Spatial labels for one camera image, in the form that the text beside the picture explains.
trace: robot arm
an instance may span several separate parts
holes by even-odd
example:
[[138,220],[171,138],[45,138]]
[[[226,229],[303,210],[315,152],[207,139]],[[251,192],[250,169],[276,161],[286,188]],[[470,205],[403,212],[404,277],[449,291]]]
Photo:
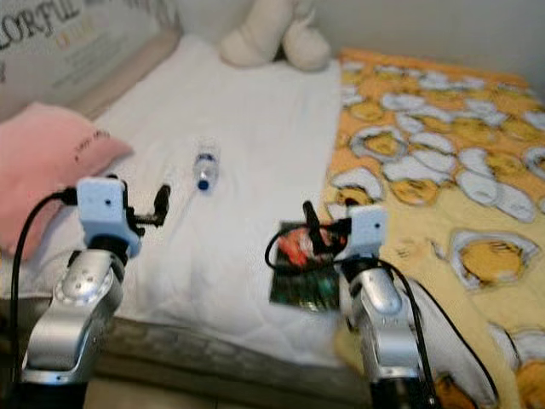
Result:
[[409,322],[411,307],[377,260],[385,239],[386,213],[380,206],[351,211],[347,247],[337,256],[341,309],[359,329],[364,369],[377,408],[437,408],[421,379],[421,357]]
[[87,178],[77,184],[88,249],[72,254],[48,310],[32,331],[16,405],[83,406],[106,327],[122,300],[124,267],[141,247],[144,229],[138,224],[163,224],[169,192],[168,186],[159,190],[153,215],[135,216],[124,182]]

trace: water bottle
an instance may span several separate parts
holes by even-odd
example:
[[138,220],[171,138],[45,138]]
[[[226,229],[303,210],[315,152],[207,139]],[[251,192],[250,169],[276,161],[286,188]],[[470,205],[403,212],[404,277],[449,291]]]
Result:
[[199,190],[208,192],[214,187],[219,174],[219,161],[220,150],[216,145],[211,143],[199,145],[193,166],[193,174]]

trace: white wall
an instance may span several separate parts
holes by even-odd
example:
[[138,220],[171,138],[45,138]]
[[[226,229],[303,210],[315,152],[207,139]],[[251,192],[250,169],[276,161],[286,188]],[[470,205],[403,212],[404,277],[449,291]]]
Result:
[[[244,20],[252,0],[178,0],[184,28],[210,41]],[[342,46],[516,72],[545,97],[545,0],[317,0]]]

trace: white sheet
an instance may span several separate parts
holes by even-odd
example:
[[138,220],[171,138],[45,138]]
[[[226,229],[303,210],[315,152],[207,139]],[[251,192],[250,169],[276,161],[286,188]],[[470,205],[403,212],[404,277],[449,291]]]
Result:
[[[185,36],[180,47],[97,120],[135,155],[113,171],[129,202],[151,209],[164,181],[173,188],[164,228],[148,228],[129,262],[118,315],[189,325],[213,337],[302,364],[337,366],[337,314],[268,302],[263,261],[282,220],[318,203],[341,109],[339,68],[303,73],[278,63],[252,70],[223,64],[215,49]],[[221,149],[211,195],[193,194],[198,141]],[[21,296],[48,295],[66,258],[82,245],[75,210],[63,210],[22,271]],[[2,291],[9,293],[9,263]]]

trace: stuffed animal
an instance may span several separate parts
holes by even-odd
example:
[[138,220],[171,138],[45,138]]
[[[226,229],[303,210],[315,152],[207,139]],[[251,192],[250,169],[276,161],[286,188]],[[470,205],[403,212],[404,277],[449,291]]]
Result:
[[314,26],[315,12],[313,0],[256,0],[246,21],[221,41],[221,58],[234,66],[262,66],[282,44],[297,68],[322,70],[331,47]]

